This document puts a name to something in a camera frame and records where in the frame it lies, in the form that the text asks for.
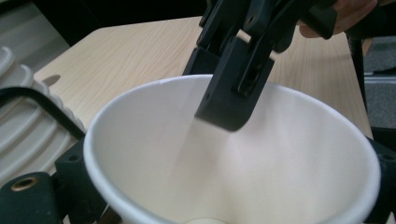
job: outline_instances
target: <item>table surface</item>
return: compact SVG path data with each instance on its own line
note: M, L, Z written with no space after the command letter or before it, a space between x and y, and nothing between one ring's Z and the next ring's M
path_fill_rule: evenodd
M195 47L200 18L155 21L99 29L35 73L61 78L59 96L88 128L119 94L144 83L181 76ZM296 31L291 46L273 54L268 81L311 95L339 111L372 137L347 38L306 39Z

